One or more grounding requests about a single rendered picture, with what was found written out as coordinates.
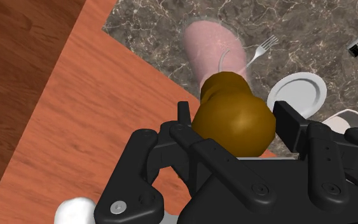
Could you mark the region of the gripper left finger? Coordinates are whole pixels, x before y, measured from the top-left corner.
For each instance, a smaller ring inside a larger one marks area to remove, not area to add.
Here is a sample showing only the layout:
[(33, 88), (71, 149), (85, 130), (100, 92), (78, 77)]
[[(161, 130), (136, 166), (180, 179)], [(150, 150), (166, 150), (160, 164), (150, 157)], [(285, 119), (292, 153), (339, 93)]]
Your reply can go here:
[(256, 214), (273, 211), (277, 195), (258, 174), (190, 125), (189, 104), (177, 104), (177, 120), (160, 131), (132, 133), (94, 210), (96, 224), (161, 224), (163, 195), (152, 184), (159, 170), (171, 166), (187, 186), (192, 201), (201, 187), (219, 180), (235, 200)]

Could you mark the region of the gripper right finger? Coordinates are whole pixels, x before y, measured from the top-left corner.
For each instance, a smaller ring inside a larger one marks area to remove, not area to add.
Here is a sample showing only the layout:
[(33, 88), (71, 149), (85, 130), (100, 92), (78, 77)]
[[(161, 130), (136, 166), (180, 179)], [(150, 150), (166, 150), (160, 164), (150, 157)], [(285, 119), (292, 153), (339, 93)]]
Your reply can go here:
[(358, 209), (358, 127), (339, 134), (307, 120), (285, 101), (273, 106), (276, 133), (289, 151), (308, 164), (308, 196), (319, 209)]

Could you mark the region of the brown rounded vase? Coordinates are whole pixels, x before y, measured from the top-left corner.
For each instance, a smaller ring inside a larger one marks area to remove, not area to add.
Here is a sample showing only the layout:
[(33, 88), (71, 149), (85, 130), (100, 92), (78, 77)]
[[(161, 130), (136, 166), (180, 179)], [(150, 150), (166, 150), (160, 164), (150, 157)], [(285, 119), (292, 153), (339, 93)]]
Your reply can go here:
[(253, 95), (234, 72), (213, 74), (204, 82), (192, 129), (236, 157), (259, 157), (275, 138), (276, 119), (264, 100)]

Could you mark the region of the white cup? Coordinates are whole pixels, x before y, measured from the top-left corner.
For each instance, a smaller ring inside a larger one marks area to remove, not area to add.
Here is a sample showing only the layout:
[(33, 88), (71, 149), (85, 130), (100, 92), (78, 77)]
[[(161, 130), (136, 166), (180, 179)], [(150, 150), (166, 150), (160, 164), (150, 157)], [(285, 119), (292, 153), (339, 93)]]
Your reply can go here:
[(349, 128), (358, 128), (358, 111), (344, 109), (325, 119), (322, 123), (329, 126), (331, 130), (344, 134)]

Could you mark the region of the orange wooden counter cabinet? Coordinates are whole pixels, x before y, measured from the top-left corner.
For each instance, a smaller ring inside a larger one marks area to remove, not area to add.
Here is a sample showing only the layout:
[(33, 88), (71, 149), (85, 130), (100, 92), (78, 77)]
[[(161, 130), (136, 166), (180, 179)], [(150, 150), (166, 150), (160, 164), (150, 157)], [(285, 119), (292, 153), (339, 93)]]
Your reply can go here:
[(98, 200), (128, 138), (196, 97), (102, 31), (116, 0), (86, 0), (0, 181), (0, 224), (53, 224), (59, 204)]

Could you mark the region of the white plate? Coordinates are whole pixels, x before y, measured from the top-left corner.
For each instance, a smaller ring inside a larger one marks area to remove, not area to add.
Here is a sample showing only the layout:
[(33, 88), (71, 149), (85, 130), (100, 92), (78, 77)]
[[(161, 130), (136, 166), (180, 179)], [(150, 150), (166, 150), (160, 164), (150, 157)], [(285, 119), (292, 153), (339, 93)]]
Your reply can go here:
[(266, 103), (273, 111), (276, 101), (286, 101), (302, 117), (310, 118), (320, 110), (326, 96), (326, 83), (320, 76), (298, 72), (279, 80), (270, 90)]

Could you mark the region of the silver fork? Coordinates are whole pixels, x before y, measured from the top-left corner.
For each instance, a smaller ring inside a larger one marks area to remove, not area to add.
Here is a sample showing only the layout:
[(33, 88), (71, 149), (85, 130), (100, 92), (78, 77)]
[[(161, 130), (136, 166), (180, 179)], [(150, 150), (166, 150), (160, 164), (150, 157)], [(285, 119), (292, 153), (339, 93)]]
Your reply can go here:
[(279, 39), (272, 35), (261, 43), (255, 50), (253, 58), (247, 63), (246, 67), (249, 67), (258, 57), (265, 54), (273, 45), (277, 44)]

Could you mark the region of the pink translucent cup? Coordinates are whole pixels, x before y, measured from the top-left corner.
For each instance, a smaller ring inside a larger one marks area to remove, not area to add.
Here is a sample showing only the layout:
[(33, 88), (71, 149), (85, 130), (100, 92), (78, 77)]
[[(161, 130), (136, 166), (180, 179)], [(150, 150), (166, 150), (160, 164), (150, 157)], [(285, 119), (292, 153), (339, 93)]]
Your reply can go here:
[(210, 20), (198, 20), (185, 28), (183, 43), (201, 97), (218, 85), (251, 91), (247, 54), (241, 40), (228, 28)]

